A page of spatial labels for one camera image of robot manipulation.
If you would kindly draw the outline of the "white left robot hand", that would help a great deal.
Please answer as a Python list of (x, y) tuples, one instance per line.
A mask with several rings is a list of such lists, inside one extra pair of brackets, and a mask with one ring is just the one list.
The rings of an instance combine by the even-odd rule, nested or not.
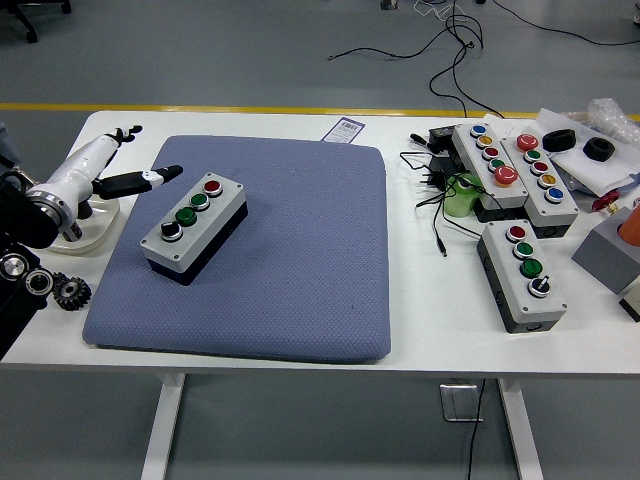
[(142, 129), (140, 125), (116, 128), (94, 138), (72, 153), (39, 187), (66, 204), (77, 206), (93, 194), (110, 200), (145, 193), (181, 175), (183, 168), (171, 165), (99, 178), (119, 148), (124, 143), (132, 142)]

